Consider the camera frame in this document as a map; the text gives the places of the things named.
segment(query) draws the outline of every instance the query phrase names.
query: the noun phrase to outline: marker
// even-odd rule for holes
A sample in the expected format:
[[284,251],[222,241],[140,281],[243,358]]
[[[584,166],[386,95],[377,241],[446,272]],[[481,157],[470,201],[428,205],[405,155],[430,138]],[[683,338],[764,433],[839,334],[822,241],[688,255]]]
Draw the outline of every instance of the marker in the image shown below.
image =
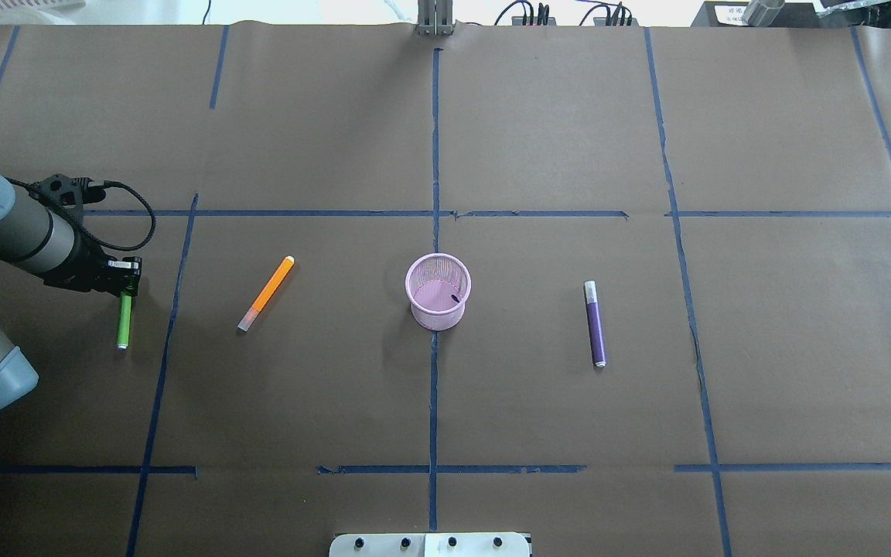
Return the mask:
[[254,300],[254,304],[250,306],[250,310],[247,311],[247,314],[243,316],[243,320],[237,325],[237,328],[240,329],[240,331],[250,330],[250,325],[263,310],[263,306],[266,306],[266,303],[270,300],[270,296],[273,296],[273,292],[276,292],[277,286],[280,286],[280,283],[284,281],[284,276],[287,276],[292,267],[294,267],[293,257],[287,256],[284,258],[284,261],[280,261],[280,265],[277,265],[277,271],[274,271],[273,276],[270,276],[269,281],[263,286],[261,294],[257,296],[257,299]]
[[600,328],[600,307],[597,306],[597,283],[583,282],[583,295],[586,297],[586,320],[590,325],[590,352],[593,364],[604,367],[607,356],[604,354],[604,332]]
[[116,335],[116,348],[130,347],[130,317],[133,314],[133,296],[126,292],[119,295],[119,333]]

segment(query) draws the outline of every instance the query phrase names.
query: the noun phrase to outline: purple marker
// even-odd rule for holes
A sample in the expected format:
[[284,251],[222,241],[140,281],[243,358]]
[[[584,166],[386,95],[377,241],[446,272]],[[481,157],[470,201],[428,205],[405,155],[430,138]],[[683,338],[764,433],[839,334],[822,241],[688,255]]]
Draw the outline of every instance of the purple marker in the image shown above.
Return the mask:
[[604,367],[607,356],[604,355],[604,331],[600,328],[600,307],[597,306],[597,283],[583,282],[583,295],[586,296],[586,320],[590,324],[590,352],[593,353],[593,364]]

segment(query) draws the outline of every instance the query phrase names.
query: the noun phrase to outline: mesh cup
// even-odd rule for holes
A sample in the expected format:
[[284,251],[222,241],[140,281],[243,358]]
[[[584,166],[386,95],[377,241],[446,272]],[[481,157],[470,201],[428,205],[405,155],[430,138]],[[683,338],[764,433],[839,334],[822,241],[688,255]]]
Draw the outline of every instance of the mesh cup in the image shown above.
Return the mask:
[[431,331],[445,331],[459,323],[472,287],[466,265],[446,254],[419,258],[404,278],[411,314]]

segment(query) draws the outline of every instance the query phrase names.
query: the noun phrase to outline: pink basket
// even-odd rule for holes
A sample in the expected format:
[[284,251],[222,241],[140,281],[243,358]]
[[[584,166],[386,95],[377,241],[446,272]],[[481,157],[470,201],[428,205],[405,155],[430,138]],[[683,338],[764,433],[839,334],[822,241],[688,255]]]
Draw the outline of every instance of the pink basket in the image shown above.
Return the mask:
[[466,265],[446,254],[420,258],[404,278],[411,314],[432,331],[445,331],[459,323],[472,287]]

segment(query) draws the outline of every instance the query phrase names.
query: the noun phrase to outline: green marker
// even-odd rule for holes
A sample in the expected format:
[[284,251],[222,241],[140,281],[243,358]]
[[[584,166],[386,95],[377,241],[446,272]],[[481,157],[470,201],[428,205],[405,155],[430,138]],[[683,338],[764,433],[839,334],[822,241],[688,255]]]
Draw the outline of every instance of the green marker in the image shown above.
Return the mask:
[[126,350],[130,347],[130,316],[133,314],[133,296],[123,292],[119,296],[119,335],[116,348]]

